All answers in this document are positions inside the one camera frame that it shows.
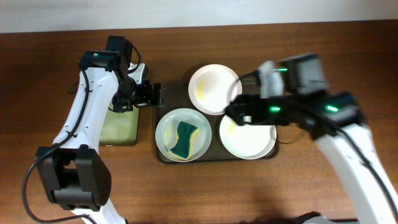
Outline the dark brown serving tray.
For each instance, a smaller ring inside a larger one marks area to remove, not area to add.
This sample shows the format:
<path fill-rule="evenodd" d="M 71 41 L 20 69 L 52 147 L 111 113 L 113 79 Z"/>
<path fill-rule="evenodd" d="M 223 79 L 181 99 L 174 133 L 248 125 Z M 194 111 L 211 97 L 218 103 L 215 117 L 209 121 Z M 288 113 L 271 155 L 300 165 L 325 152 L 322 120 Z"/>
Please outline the dark brown serving tray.
<path fill-rule="evenodd" d="M 223 115 L 209 115 L 197 110 L 188 95 L 187 82 L 170 82 L 162 84 L 163 105 L 155 112 L 155 154 L 158 160 L 164 164 L 178 164 L 184 161 L 168 153 L 165 140 L 160 136 L 160 129 L 165 128 L 173 120 L 173 110 L 187 108 L 187 122 L 199 126 L 204 124 L 202 130 L 205 132 L 204 145 L 201 146 L 188 162 L 226 162 L 240 161 L 240 157 L 230 153 L 220 138 L 220 124 Z"/>

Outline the pink plate with yellow stain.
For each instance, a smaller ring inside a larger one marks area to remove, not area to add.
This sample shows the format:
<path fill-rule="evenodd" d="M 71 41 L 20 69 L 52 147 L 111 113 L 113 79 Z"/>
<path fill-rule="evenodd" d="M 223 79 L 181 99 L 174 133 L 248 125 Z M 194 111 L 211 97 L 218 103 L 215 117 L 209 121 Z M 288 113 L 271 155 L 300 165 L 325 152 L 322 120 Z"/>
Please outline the pink plate with yellow stain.
<path fill-rule="evenodd" d="M 199 68 L 188 84 L 188 95 L 193 105 L 203 113 L 221 115 L 224 109 L 242 93 L 237 74 L 227 66 L 210 64 Z"/>

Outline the black soapy water tray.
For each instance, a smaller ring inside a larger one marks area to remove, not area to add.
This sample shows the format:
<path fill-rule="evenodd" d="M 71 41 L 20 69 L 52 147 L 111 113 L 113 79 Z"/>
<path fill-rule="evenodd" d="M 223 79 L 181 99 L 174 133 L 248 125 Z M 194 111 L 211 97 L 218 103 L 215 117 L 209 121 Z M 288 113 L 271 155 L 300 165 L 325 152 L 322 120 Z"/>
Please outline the black soapy water tray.
<path fill-rule="evenodd" d="M 107 111 L 101 130 L 100 146 L 133 146 L 137 142 L 139 109 L 115 113 Z"/>

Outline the pale green plate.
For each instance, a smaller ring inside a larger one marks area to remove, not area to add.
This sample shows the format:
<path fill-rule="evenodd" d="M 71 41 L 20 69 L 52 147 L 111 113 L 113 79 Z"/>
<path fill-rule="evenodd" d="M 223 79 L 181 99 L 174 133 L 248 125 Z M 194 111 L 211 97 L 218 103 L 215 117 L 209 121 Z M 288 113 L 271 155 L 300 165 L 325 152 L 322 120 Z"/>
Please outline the pale green plate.
<path fill-rule="evenodd" d="M 178 125 L 187 123 L 195 126 L 197 130 L 190 141 L 190 155 L 188 159 L 182 159 L 171 153 L 171 149 L 182 139 L 177 134 Z M 157 114 L 155 126 L 155 152 L 159 161 L 164 164 L 185 163 L 198 161 L 209 149 L 212 140 L 212 128 L 210 122 L 197 110 L 178 108 L 166 113 Z"/>

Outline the cream white plate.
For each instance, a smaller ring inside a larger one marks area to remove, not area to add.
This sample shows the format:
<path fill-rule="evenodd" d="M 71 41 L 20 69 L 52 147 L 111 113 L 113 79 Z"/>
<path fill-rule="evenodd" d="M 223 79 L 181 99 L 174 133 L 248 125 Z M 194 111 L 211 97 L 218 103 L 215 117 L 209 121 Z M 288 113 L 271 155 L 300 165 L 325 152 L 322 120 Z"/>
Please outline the cream white plate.
<path fill-rule="evenodd" d="M 222 145 L 240 159 L 259 159 L 271 153 L 276 139 L 275 126 L 238 126 L 228 116 L 223 116 L 219 134 Z"/>

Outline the green and yellow sponge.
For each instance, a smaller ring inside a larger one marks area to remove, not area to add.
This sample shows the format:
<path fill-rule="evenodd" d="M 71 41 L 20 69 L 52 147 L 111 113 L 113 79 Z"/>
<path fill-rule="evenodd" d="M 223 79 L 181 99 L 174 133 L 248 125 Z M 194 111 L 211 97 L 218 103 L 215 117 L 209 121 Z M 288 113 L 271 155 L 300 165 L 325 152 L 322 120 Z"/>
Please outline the green and yellow sponge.
<path fill-rule="evenodd" d="M 181 121 L 178 125 L 169 124 L 165 131 L 166 146 L 175 145 L 168 149 L 169 155 L 187 161 L 193 156 L 194 140 L 200 132 L 196 126 Z"/>

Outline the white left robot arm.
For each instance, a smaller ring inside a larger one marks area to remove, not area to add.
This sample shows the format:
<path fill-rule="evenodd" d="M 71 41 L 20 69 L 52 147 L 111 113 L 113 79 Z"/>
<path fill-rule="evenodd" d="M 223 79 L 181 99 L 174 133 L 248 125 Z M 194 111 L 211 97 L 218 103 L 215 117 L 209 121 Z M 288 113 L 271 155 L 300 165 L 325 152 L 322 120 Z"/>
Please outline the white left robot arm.
<path fill-rule="evenodd" d="M 39 172 L 50 203 L 73 212 L 67 220 L 126 223 L 110 199 L 111 173 L 99 155 L 106 113 L 160 106 L 160 85 L 140 83 L 131 74 L 131 50 L 87 51 L 78 62 L 79 87 L 68 118 L 50 147 L 40 147 L 29 168 Z"/>

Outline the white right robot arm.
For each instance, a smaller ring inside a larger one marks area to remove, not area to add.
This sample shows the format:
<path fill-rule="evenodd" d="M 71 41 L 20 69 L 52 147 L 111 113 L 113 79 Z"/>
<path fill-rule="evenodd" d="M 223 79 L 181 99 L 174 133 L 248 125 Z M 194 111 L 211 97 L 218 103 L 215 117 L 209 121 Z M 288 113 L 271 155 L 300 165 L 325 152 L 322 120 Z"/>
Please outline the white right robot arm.
<path fill-rule="evenodd" d="M 224 112 L 237 125 L 288 126 L 309 133 L 338 174 L 360 223 L 397 223 L 397 192 L 384 170 L 356 98 L 330 88 L 317 54 L 266 61 L 248 74 L 260 92 L 233 96 Z"/>

